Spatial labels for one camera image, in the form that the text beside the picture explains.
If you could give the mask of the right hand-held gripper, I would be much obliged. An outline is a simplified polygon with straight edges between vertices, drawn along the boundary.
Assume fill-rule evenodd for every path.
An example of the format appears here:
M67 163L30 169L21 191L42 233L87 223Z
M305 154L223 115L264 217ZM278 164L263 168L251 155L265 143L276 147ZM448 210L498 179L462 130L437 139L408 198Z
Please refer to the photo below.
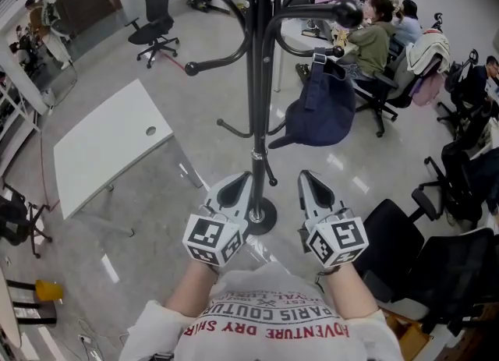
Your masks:
M304 252L313 254L322 267L338 267L358 258L369 245L362 219L309 170L299 173L298 191L305 214L299 230Z

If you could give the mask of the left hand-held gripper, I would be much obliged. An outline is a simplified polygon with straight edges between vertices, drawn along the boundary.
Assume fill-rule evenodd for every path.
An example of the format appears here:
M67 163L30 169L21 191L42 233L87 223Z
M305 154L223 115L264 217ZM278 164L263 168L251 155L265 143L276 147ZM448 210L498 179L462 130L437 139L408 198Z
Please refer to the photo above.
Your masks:
M248 228L252 186L252 173L240 172L210 188L201 205L206 214L191 214L182 238L194 260L224 267L239 251Z

